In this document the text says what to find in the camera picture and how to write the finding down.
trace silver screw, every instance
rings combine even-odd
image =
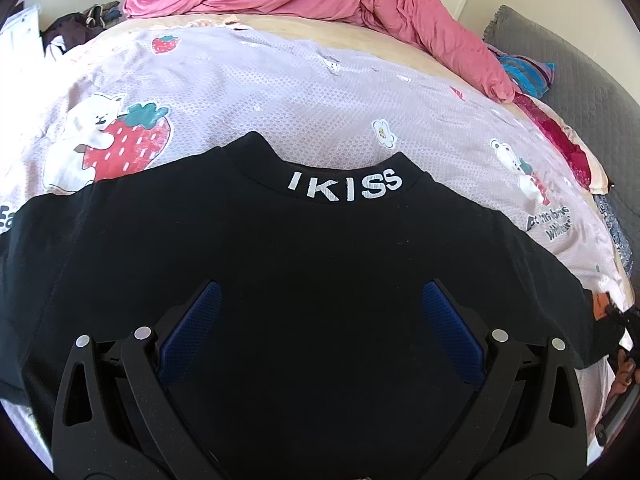
[[[509,334],[500,328],[496,328],[491,332],[491,337],[493,337],[497,342],[506,343],[509,339]]]
[[[562,341],[562,339],[558,339],[557,337],[551,340],[551,344],[556,350],[559,350],[559,351],[562,351],[566,348],[564,341]]]
[[[91,341],[91,338],[87,334],[81,335],[78,339],[76,339],[76,346],[78,348],[83,348],[89,344],[89,341]]]
[[[143,339],[146,339],[150,335],[151,335],[151,329],[148,326],[141,326],[140,328],[137,328],[136,331],[133,333],[133,336],[136,339],[140,339],[140,341],[142,341]]]

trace striped cloth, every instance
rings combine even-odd
[[[554,63],[542,63],[526,56],[510,56],[493,45],[485,44],[523,93],[540,99],[553,84]]]

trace pile of clothes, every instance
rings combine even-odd
[[[51,23],[42,33],[45,59],[56,61],[73,47],[92,40],[118,23],[122,18],[119,5],[116,0],[95,4],[84,12],[66,14]]]

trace bed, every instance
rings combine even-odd
[[[43,113],[25,120],[2,159],[7,220],[32,196],[75,192],[255,129],[282,158],[310,166],[364,167],[402,150],[437,181],[502,211],[583,286],[623,308],[634,303],[591,195],[607,192],[607,175],[575,131],[562,124],[587,155],[593,189],[578,183],[521,108],[492,102],[394,38],[304,18],[188,14],[127,20],[73,49],[55,70],[33,104]],[[125,113],[141,122],[118,121]],[[93,117],[113,125],[105,129],[113,147],[65,135],[69,124]],[[606,360],[577,374],[593,459],[593,428],[613,375]]]

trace dark clothing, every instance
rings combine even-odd
[[[102,27],[87,27],[85,22],[86,16],[80,12],[73,12],[58,18],[42,33],[44,48],[55,37],[62,36],[65,40],[65,50],[69,51],[75,46],[85,44],[104,31]]]
[[[562,338],[578,368],[622,336],[552,254],[402,153],[321,170],[255,132],[29,200],[0,272],[0,395],[25,390],[47,439],[76,337],[124,338],[218,282],[220,314],[169,390],[237,480],[415,478],[472,394],[422,310],[433,278],[490,329]]]

